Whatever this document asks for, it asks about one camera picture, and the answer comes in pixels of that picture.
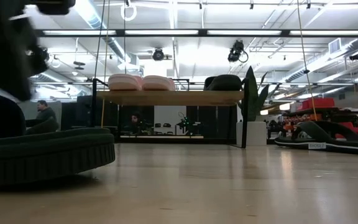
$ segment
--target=white label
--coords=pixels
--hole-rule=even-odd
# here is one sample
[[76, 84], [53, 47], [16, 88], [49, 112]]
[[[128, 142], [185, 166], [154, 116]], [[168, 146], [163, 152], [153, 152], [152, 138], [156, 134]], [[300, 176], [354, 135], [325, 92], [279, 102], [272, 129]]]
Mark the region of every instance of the white label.
[[314, 142], [309, 143], [309, 149], [326, 149], [327, 145], [325, 142]]

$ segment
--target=white planter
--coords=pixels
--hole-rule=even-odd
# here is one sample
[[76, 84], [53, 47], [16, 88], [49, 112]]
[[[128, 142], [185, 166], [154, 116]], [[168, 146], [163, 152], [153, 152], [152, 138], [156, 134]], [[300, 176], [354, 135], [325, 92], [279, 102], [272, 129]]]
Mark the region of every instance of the white planter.
[[[242, 121], [236, 126], [237, 145], [242, 142]], [[247, 126], [247, 146], [266, 146], [267, 130], [263, 121], [249, 121]]]

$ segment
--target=air vent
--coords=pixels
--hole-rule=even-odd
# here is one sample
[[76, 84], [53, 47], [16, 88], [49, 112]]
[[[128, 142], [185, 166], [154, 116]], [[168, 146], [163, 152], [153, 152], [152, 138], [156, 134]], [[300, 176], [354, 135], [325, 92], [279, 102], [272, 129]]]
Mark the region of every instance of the air vent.
[[338, 38], [328, 44], [329, 53], [333, 54], [341, 50], [341, 38]]

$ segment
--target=pink cushion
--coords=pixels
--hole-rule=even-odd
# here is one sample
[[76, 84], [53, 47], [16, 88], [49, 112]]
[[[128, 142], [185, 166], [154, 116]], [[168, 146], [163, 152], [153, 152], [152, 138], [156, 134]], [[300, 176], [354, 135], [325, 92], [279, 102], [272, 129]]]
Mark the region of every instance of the pink cushion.
[[143, 90], [168, 90], [175, 91], [175, 84], [172, 79], [149, 75], [143, 78]]
[[114, 74], [108, 81], [110, 90], [142, 90], [142, 78], [128, 74]]

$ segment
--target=wooden floor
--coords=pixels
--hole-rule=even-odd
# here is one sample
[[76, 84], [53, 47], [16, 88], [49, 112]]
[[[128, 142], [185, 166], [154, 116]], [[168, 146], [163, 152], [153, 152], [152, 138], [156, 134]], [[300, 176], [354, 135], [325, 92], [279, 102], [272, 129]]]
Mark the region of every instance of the wooden floor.
[[121, 144], [82, 175], [0, 189], [0, 223], [358, 223], [358, 156]]

